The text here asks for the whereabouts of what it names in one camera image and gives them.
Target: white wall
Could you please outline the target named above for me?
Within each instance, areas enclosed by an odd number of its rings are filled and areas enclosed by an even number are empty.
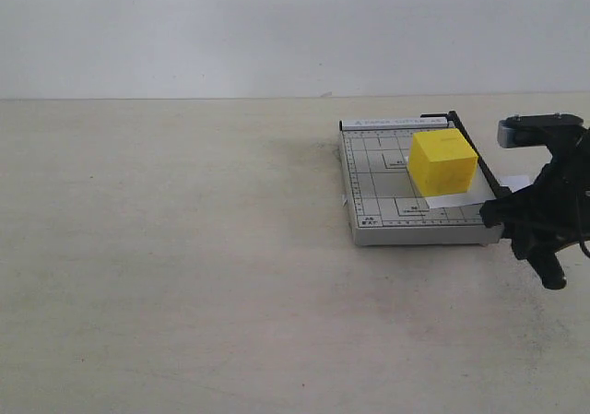
[[[590,90],[590,0],[0,0],[0,98]]]

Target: white backdrop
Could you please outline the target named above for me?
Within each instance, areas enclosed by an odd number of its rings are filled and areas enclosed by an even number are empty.
[[[0,0],[0,98],[590,90],[590,0]]]

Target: black cable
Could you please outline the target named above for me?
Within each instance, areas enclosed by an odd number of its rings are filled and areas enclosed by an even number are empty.
[[[575,212],[576,212],[576,219],[577,219],[577,226],[578,226],[578,241],[580,243],[580,249],[582,253],[586,255],[586,257],[590,257],[590,250],[586,247],[586,243],[584,240],[584,232],[582,231],[582,212],[580,208],[580,196],[575,195]]]

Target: yellow cube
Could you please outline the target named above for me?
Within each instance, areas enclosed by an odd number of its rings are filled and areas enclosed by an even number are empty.
[[[414,134],[407,170],[423,196],[469,190],[478,154],[456,128]]]

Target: beige table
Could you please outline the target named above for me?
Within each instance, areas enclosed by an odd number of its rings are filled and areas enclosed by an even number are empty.
[[[577,248],[351,243],[337,121],[450,109],[536,174],[498,120],[590,96],[0,102],[0,412],[586,412]]]

